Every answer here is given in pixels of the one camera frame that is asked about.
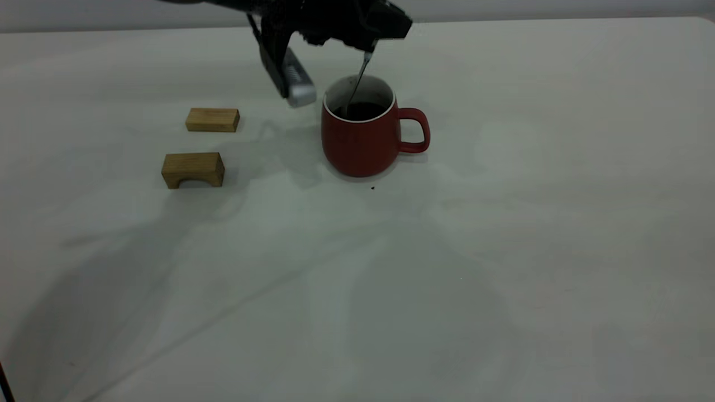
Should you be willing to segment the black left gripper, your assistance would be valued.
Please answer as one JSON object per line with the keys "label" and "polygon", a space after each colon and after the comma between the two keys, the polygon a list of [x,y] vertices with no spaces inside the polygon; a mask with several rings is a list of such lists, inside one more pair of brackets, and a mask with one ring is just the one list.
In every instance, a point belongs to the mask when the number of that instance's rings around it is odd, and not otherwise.
{"label": "black left gripper", "polygon": [[287,42],[298,32],[321,46],[329,39],[373,53],[380,39],[404,39],[413,19],[390,1],[367,10],[361,1],[271,1],[263,8],[263,40]]}

